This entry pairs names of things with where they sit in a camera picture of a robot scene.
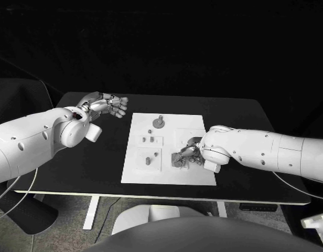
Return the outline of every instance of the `table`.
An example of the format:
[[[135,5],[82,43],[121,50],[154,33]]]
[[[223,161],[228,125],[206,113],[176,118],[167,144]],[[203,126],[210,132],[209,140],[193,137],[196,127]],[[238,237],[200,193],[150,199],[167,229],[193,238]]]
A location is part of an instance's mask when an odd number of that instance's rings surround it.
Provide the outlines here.
[[[76,105],[86,94],[66,93],[58,107]],[[217,124],[241,129],[274,129],[255,100],[114,95],[130,98],[127,115],[118,119],[104,114],[96,119],[94,123],[102,128],[96,143],[85,139],[78,146],[58,152],[39,169],[33,193],[292,205],[310,203],[310,197],[285,185],[271,172],[243,167],[232,159],[216,174],[216,186],[121,184],[132,113],[200,114],[206,131]],[[298,176],[279,176],[305,190]],[[13,189],[27,191],[32,179],[33,172],[20,178]]]

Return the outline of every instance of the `white board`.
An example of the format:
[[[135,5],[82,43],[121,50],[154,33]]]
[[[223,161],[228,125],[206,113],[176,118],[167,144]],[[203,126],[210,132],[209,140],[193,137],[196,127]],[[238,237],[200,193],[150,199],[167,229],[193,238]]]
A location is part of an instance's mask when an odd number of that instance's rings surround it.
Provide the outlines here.
[[[151,123],[160,115],[164,127],[155,129]],[[192,137],[204,134],[200,115],[134,113],[121,183],[216,186],[213,172],[203,166],[192,162],[187,169],[171,166],[171,153],[180,151]],[[150,165],[145,165],[145,157],[150,157]]]

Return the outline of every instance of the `black cable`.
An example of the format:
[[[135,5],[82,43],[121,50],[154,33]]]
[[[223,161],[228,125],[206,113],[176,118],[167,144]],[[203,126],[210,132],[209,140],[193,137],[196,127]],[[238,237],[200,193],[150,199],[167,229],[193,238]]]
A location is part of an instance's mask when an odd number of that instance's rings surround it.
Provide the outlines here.
[[[101,233],[102,233],[102,228],[104,228],[104,224],[105,224],[105,221],[106,221],[106,218],[108,218],[108,214],[109,214],[111,208],[112,208],[114,204],[118,202],[118,200],[112,203],[112,205],[111,205],[109,208],[108,208],[106,216],[105,216],[105,218],[104,218],[102,227],[101,227],[101,230],[99,230],[99,232],[98,232],[98,236],[96,236],[96,239],[95,239],[95,243],[96,243],[96,241],[98,241],[98,239],[99,239],[99,236],[101,236]]]

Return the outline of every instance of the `floor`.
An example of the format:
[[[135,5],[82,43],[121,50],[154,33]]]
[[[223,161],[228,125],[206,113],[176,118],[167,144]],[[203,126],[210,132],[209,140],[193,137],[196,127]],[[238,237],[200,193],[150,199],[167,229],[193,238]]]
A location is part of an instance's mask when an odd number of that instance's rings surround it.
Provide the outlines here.
[[[82,251],[82,249],[95,243],[109,206],[117,199],[114,197],[101,197],[94,228],[92,230],[82,230],[91,197],[46,195],[43,202],[59,210],[59,217],[53,226],[40,234],[32,236],[21,231],[9,217],[1,218],[0,252],[30,252],[32,249],[33,252]],[[189,206],[204,215],[207,215],[207,212],[213,216],[219,215],[216,202],[121,198],[111,208],[98,241],[111,234],[112,225],[119,213],[140,204]],[[228,218],[243,219],[290,233],[279,207],[274,213],[246,212],[239,210],[238,203],[225,202],[225,209]]]

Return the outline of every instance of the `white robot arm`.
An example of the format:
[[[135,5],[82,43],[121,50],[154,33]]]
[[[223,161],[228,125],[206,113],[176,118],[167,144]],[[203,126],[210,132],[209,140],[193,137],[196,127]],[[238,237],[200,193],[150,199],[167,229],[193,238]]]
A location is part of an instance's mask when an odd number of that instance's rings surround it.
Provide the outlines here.
[[[216,125],[202,139],[189,140],[180,156],[192,156],[197,151],[206,160],[204,168],[213,172],[232,157],[243,166],[323,182],[323,139]]]
[[[76,146],[83,138],[95,142],[101,128],[91,122],[102,113],[121,118],[127,102],[127,98],[94,92],[76,107],[56,108],[3,123],[0,182],[33,171],[59,150]]]

